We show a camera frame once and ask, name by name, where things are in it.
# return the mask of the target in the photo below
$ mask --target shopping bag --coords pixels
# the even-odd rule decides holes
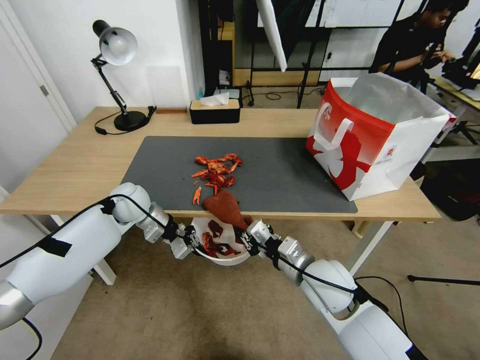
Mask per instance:
[[[332,78],[305,147],[356,200],[399,189],[450,117],[385,74]]]

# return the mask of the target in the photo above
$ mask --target black lamp base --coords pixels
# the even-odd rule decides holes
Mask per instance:
[[[149,121],[143,112],[129,111],[126,115],[118,115],[113,124],[118,130],[133,131],[147,125]]]

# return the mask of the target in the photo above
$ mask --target black shirt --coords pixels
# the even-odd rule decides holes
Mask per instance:
[[[392,61],[407,60],[421,55],[433,43],[441,43],[444,47],[445,30],[427,29],[415,27],[417,17],[412,15],[403,20],[395,22],[386,31],[378,44],[373,64],[370,67],[370,73],[376,73],[381,65],[391,63]],[[430,69],[437,65],[439,60],[433,59],[423,64],[424,68]],[[418,64],[406,70],[390,73],[394,78],[409,82],[417,79],[424,72],[422,65]]]

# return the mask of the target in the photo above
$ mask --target gray desk mat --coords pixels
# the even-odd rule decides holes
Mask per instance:
[[[206,169],[194,162],[235,153],[243,166],[232,173],[228,187],[241,211],[356,213],[323,168],[305,149],[304,138],[147,136],[122,182],[140,185],[166,210],[201,210],[192,205],[201,185],[200,205],[213,195],[205,180],[191,175]]]

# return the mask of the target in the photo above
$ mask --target black tissue box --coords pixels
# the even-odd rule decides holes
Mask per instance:
[[[240,104],[237,99],[229,99],[228,104],[205,106],[200,100],[190,103],[192,124],[233,124],[240,121]]]

